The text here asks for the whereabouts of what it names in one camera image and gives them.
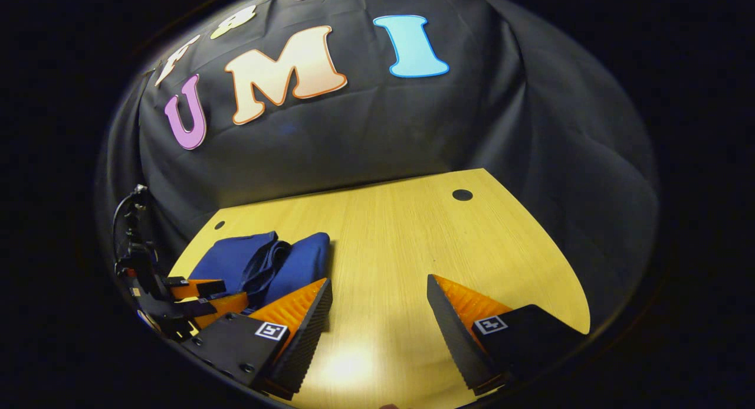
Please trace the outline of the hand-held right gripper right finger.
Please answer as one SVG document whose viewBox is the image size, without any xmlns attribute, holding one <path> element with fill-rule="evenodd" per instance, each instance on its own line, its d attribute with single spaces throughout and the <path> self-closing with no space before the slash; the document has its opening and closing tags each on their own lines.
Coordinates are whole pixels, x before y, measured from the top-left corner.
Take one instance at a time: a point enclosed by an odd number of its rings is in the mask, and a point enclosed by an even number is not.
<svg viewBox="0 0 755 409">
<path fill-rule="evenodd" d="M 427 277 L 426 298 L 465 385 L 477 396 L 532 382 L 587 339 L 538 305 L 512 309 L 437 274 Z"/>
</svg>

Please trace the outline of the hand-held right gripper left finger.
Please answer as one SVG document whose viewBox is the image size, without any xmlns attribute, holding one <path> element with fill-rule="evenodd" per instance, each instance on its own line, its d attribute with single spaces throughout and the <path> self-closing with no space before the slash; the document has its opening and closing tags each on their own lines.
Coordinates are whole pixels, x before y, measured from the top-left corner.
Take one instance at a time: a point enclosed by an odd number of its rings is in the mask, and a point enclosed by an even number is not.
<svg viewBox="0 0 755 409">
<path fill-rule="evenodd" d="M 291 400 L 309 371 L 333 291 L 321 278 L 242 315 L 227 310 L 181 347 L 243 387 Z"/>
</svg>

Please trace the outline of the blue denim jeans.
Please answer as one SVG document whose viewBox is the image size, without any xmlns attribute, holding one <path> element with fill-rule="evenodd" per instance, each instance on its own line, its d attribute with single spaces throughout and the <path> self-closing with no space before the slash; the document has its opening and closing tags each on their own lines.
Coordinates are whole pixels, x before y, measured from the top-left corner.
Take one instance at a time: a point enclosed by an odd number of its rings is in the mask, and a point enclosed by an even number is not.
<svg viewBox="0 0 755 409">
<path fill-rule="evenodd" d="M 201 258 L 191 280 L 223 280 L 223 296 L 245 293 L 251 314 L 326 276 L 331 240 L 315 233 L 296 243 L 276 232 L 218 240 Z"/>
</svg>

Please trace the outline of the black backdrop cloth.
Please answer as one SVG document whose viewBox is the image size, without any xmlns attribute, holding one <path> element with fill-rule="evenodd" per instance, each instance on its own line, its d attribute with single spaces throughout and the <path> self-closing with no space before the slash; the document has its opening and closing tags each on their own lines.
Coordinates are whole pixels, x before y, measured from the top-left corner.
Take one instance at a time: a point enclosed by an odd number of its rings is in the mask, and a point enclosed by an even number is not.
<svg viewBox="0 0 755 409">
<path fill-rule="evenodd" d="M 97 239 L 155 199 L 175 262 L 217 210 L 486 169 L 544 227 L 593 329 L 636 291 L 659 223 L 644 121 L 619 81 L 508 0 L 229 0 L 149 57 L 103 135 Z"/>
</svg>

